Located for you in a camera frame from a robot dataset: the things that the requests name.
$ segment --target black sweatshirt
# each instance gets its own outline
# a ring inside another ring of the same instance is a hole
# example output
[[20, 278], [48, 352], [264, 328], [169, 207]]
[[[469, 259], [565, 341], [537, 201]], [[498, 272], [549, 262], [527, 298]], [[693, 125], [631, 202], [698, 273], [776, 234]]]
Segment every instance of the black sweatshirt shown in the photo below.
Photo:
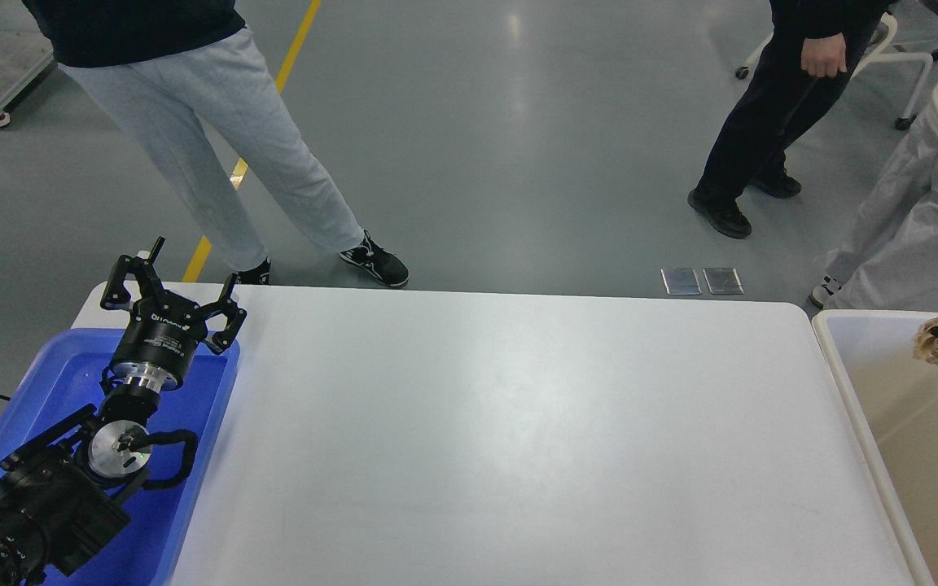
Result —
[[23, 0], [71, 67], [137, 63], [211, 45], [245, 21], [235, 0]]
[[796, 13], [805, 38], [833, 37], [878, 18], [896, 0], [772, 0], [774, 10]]
[[[237, 33], [235, 0], [23, 0], [72, 67], [137, 63], [197, 49]], [[771, 0], [797, 18], [807, 38], [831, 37], [850, 22], [882, 14], [890, 0]]]

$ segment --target person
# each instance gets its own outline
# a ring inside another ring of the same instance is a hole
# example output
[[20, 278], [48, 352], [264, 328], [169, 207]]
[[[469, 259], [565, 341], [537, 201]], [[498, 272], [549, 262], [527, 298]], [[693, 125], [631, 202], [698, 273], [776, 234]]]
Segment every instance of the person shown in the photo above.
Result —
[[938, 311], [938, 83], [809, 300], [818, 308]]
[[212, 124], [313, 244], [386, 286], [401, 260], [372, 240], [306, 147], [235, 0], [23, 0], [59, 69], [146, 150], [241, 282], [271, 259], [202, 129]]
[[770, 0], [774, 35], [744, 96], [726, 117], [688, 204], [720, 234], [747, 238], [737, 198], [756, 186], [777, 198], [801, 184], [785, 149], [831, 109], [890, 0]]

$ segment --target black sweatpants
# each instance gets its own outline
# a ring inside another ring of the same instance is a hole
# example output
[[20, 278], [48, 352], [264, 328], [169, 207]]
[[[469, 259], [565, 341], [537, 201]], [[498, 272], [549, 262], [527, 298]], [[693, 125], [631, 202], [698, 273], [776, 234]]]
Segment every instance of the black sweatpants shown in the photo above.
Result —
[[770, 4], [774, 37], [762, 51], [752, 83], [726, 117], [697, 185], [697, 197], [706, 203], [733, 201], [760, 172], [784, 164], [784, 149], [838, 101], [879, 22], [875, 15], [846, 26], [848, 73], [816, 78], [800, 66], [804, 34], [796, 10], [778, 1]]

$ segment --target gray pants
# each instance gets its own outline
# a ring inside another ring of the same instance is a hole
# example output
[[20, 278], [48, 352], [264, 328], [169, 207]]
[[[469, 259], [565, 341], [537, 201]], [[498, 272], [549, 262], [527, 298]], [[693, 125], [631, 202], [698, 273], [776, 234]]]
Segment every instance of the gray pants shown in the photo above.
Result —
[[889, 157], [826, 273], [827, 308], [938, 312], [938, 137], [918, 118]]
[[331, 175], [302, 142], [248, 29], [148, 62], [59, 67], [144, 147], [233, 270], [256, 267], [267, 248], [198, 116], [237, 150], [313, 244], [339, 252], [364, 238]]

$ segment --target white cart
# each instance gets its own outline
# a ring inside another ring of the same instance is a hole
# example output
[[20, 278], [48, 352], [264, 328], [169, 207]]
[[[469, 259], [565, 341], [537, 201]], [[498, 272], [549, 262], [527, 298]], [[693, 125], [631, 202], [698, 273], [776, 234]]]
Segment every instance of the white cart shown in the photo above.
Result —
[[10, 123], [5, 107], [52, 62], [52, 45], [40, 33], [0, 31], [0, 127]]

